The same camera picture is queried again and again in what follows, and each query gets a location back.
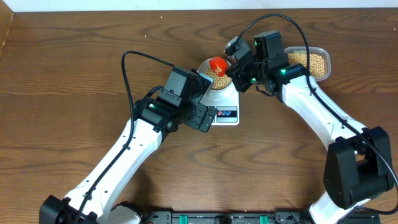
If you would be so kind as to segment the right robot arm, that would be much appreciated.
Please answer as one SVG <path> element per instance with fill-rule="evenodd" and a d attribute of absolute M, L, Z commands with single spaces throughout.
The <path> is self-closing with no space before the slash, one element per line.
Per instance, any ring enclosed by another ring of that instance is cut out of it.
<path fill-rule="evenodd" d="M 308 68 L 291 63 L 276 30 L 255 35 L 253 48 L 237 36 L 225 53 L 236 60 L 225 73 L 239 92 L 264 86 L 262 93 L 298 113 L 327 150 L 325 193 L 310 206 L 305 221 L 338 223 L 358 210 L 375 213 L 364 204 L 397 186 L 385 130 L 368 129 L 334 103 Z"/>

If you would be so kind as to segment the red measuring scoop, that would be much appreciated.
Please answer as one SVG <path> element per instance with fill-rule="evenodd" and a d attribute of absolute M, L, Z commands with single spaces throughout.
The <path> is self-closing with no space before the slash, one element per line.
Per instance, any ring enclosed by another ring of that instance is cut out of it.
<path fill-rule="evenodd" d="M 223 77 L 226 69 L 229 67 L 227 61 L 221 57 L 213 57 L 209 61 L 210 68 L 218 76 Z"/>

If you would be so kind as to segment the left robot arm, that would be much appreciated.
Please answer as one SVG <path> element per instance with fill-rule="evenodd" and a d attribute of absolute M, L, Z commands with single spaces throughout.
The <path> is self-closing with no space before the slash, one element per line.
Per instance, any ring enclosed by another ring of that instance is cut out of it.
<path fill-rule="evenodd" d="M 63 199 L 49 196 L 39 210 L 40 223 L 140 223 L 128 205 L 115 205 L 141 164 L 180 124 L 207 132 L 217 114 L 199 99 L 183 101 L 145 96 L 136 101 L 133 117 L 93 171 Z"/>

